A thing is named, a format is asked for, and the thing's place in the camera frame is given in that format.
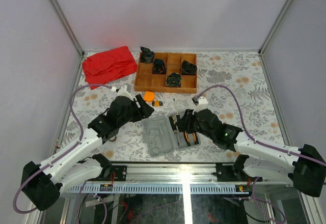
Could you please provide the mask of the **orange handled pliers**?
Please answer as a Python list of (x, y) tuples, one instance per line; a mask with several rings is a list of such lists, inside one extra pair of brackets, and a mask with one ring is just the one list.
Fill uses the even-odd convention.
[(187, 146), (194, 146), (199, 144), (199, 140), (196, 133), (187, 133), (184, 134), (184, 139), (186, 141)]

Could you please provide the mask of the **black yellow phillips screwdriver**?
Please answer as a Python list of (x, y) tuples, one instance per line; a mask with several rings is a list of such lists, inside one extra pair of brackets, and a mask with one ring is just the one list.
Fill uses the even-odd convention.
[(170, 125), (171, 125), (172, 130), (174, 132), (177, 132), (177, 126), (176, 126), (177, 118), (176, 118), (176, 116), (169, 116), (169, 121), (170, 121)]

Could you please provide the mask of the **grey plastic tool case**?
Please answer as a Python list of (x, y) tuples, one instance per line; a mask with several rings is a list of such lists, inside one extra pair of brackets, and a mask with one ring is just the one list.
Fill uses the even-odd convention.
[[(180, 119), (180, 115), (177, 114), (170, 114), (169, 116), (176, 116), (177, 119)], [(177, 132), (172, 130), (169, 116), (147, 118), (142, 121), (144, 127), (143, 141), (147, 144), (151, 157), (159, 157), (175, 150), (182, 151), (201, 145), (197, 135), (199, 144), (187, 146), (183, 133), (179, 132), (178, 128)]]

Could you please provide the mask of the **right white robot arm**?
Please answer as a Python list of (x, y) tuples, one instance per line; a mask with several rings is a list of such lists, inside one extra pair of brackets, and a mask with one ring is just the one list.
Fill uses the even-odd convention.
[(319, 197), (325, 181), (325, 161), (311, 145), (277, 146), (250, 139), (243, 129), (223, 123), (210, 110), (187, 109), (176, 126), (185, 134), (199, 133), (223, 150), (239, 152), (232, 166), (237, 180), (258, 178), (286, 182), (311, 197)]

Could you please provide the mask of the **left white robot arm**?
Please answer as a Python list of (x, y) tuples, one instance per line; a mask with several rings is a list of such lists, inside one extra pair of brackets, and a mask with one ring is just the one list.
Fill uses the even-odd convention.
[(43, 211), (51, 207), (62, 193), (89, 179), (107, 180), (112, 173), (111, 163), (101, 154), (88, 154), (116, 136), (129, 122), (138, 122), (152, 115), (141, 95), (135, 98), (117, 96), (110, 107), (99, 114), (84, 130), (81, 139), (39, 164), (30, 161), (22, 171), (21, 191)]

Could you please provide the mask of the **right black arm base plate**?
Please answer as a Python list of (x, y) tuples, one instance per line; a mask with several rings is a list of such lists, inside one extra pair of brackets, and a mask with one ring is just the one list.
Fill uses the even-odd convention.
[(215, 169), (219, 182), (248, 182), (249, 179), (256, 179), (244, 172), (244, 163), (216, 163)]

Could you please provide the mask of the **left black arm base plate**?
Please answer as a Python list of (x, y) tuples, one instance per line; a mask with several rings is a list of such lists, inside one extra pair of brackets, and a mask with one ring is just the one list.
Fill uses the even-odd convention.
[(126, 181), (127, 166), (126, 165), (113, 165), (104, 170), (102, 181)]

